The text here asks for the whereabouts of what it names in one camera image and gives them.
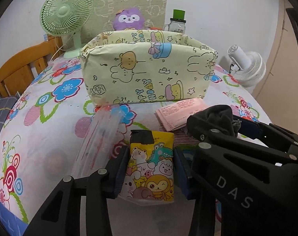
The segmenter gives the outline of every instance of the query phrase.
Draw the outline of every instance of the beige door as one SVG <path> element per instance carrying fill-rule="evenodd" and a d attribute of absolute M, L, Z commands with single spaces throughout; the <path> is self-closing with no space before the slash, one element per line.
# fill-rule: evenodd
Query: beige door
<path fill-rule="evenodd" d="M 298 134 L 298 46 L 286 13 L 274 64 L 256 100 L 274 124 Z"/>

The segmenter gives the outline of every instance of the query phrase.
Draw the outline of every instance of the fan stand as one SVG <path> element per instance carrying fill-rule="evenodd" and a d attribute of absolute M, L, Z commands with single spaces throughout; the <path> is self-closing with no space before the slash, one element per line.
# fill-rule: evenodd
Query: fan stand
<path fill-rule="evenodd" d="M 65 59 L 78 57 L 79 53 L 80 53 L 80 50 L 83 47 L 83 45 L 81 43 L 80 29 L 78 29 L 77 32 L 73 33 L 72 38 L 73 38 L 74 47 L 71 48 L 70 50 L 67 50 L 64 53 L 64 58 Z"/>

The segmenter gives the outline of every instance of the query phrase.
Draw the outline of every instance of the fan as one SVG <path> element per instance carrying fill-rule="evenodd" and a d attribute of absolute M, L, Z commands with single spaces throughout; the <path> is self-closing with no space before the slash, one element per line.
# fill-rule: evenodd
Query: fan
<path fill-rule="evenodd" d="M 64 53 L 64 58 L 79 56 L 82 48 L 80 29 L 93 9 L 93 0 L 46 0 L 40 13 L 44 31 L 53 36 L 72 34 L 74 47 Z"/>
<path fill-rule="evenodd" d="M 245 88 L 255 86 L 266 73 L 266 65 L 257 52 L 244 52 L 238 45 L 227 50 L 233 61 L 231 74 Z"/>

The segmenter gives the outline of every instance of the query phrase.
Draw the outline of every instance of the wooden chair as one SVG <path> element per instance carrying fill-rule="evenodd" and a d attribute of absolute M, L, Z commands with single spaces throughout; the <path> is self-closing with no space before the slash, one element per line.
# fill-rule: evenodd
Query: wooden chair
<path fill-rule="evenodd" d="M 56 44 L 62 46 L 61 38 L 49 35 L 48 41 L 22 50 L 7 60 L 0 68 L 0 97 L 15 95 L 17 91 L 22 95 L 34 80 L 30 63 L 34 62 L 37 73 L 41 73 L 47 67 L 45 56 L 58 50 Z M 62 53 L 59 51 L 53 60 Z"/>

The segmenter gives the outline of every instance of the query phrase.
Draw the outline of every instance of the pink bow print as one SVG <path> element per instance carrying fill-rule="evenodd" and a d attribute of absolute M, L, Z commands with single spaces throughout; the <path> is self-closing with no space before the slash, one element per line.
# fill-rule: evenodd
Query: pink bow print
<path fill-rule="evenodd" d="M 151 47 L 149 49 L 149 54 L 158 54 L 160 51 L 156 48 L 156 46 L 161 46 L 159 42 L 151 42 Z"/>

